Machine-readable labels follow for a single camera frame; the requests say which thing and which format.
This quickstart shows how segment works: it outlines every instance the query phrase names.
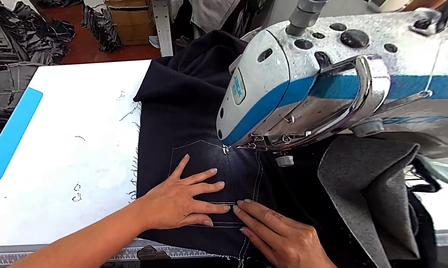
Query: left hand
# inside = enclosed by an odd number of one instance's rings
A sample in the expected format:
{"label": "left hand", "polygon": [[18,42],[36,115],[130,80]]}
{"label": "left hand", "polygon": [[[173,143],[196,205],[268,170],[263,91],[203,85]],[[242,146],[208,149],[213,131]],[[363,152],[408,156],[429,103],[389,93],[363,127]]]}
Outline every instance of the left hand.
{"label": "left hand", "polygon": [[193,199],[199,194],[224,189],[224,182],[199,183],[216,175],[216,168],[180,179],[188,161],[189,155],[185,155],[168,179],[132,203],[140,206],[140,218],[146,222],[146,229],[171,229],[189,224],[212,226],[213,222],[206,213],[223,214],[229,211],[230,206],[226,204]]}

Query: sewing machine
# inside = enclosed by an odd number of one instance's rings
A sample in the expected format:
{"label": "sewing machine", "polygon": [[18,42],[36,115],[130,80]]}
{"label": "sewing machine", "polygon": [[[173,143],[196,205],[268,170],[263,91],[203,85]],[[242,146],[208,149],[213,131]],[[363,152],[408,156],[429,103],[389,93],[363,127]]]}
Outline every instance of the sewing machine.
{"label": "sewing machine", "polygon": [[320,18],[301,0],[231,65],[217,115],[225,146],[279,153],[336,133],[421,145],[448,163],[448,7]]}

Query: blue stripe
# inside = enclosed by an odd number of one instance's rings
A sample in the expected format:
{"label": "blue stripe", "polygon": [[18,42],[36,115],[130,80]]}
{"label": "blue stripe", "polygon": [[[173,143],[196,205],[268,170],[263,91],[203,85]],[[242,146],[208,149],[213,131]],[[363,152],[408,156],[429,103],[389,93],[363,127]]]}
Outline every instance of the blue stripe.
{"label": "blue stripe", "polygon": [[[428,75],[392,76],[387,99],[401,99],[418,93],[426,88],[428,80]],[[427,99],[448,99],[448,75],[433,76],[429,89],[433,95]],[[357,76],[338,75],[319,78],[310,95],[324,99],[354,99],[357,92]]]}
{"label": "blue stripe", "polygon": [[265,94],[256,104],[254,104],[249,112],[246,113],[229,135],[223,139],[223,144],[230,146],[249,133],[255,125],[277,107],[287,86],[288,80]]}
{"label": "blue stripe", "polygon": [[42,92],[28,87],[11,118],[0,134],[0,179],[6,171],[32,116],[42,99]]}
{"label": "blue stripe", "polygon": [[302,101],[308,95],[316,77],[317,75],[290,82],[279,107]]}

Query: red floor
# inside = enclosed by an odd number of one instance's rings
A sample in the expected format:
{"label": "red floor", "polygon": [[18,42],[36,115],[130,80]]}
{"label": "red floor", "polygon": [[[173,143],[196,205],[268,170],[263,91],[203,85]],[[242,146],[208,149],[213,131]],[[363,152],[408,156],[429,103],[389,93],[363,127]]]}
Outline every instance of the red floor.
{"label": "red floor", "polygon": [[80,25],[83,16],[82,5],[64,8],[42,8],[42,11],[49,20],[69,21],[75,27],[75,37],[71,42],[66,43],[70,52],[62,60],[62,64],[148,60],[161,56],[160,50],[152,45],[123,46],[114,52],[101,52],[98,49],[100,44],[92,31]]}

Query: back pocket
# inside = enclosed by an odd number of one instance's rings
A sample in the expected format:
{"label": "back pocket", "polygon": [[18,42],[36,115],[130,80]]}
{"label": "back pocket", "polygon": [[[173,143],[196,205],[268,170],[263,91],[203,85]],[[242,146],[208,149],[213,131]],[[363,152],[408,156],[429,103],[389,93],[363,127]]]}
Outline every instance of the back pocket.
{"label": "back pocket", "polygon": [[[219,181],[225,182],[223,190],[215,193],[200,194],[195,196],[194,199],[214,204],[228,204],[231,207],[236,204],[235,183],[231,176],[228,155],[224,154],[222,147],[199,140],[173,149],[168,176],[173,173],[174,169],[186,154],[189,154],[190,159],[181,174],[181,179],[201,173],[210,168],[217,168],[217,174],[203,182],[209,184]],[[239,218],[232,212],[232,209],[225,214],[209,214],[209,216],[213,220],[215,227],[239,227],[243,225]]]}

